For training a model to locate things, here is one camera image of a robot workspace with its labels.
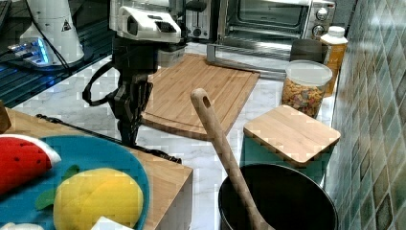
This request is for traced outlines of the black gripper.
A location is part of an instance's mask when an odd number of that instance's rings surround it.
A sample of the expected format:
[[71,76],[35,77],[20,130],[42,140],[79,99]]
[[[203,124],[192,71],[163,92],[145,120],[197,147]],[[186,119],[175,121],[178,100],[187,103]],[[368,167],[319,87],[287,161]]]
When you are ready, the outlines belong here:
[[[153,83],[145,80],[148,75],[156,73],[161,62],[159,52],[174,55],[184,51],[186,41],[179,43],[156,42],[148,40],[133,40],[115,35],[113,38],[113,67],[119,71],[119,84],[130,84],[133,77],[141,76],[134,86],[135,118],[140,119],[153,88]],[[133,146],[132,113],[129,108],[130,96],[124,85],[107,95],[108,103],[118,120],[117,127],[121,134],[122,143]]]

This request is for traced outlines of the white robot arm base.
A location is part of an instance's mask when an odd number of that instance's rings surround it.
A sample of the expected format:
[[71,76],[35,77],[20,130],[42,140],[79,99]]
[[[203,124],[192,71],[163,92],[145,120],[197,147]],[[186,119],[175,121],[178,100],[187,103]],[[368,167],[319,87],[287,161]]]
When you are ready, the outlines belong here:
[[31,25],[8,50],[39,68],[70,67],[92,53],[79,42],[69,0],[23,0]]

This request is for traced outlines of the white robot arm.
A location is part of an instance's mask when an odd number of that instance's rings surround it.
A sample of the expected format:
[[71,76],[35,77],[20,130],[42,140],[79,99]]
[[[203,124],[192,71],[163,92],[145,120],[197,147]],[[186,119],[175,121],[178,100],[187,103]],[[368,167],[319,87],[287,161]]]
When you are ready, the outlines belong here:
[[127,146],[136,144],[153,87],[148,77],[185,53],[185,13],[185,0],[110,0],[113,67],[120,73],[110,106]]

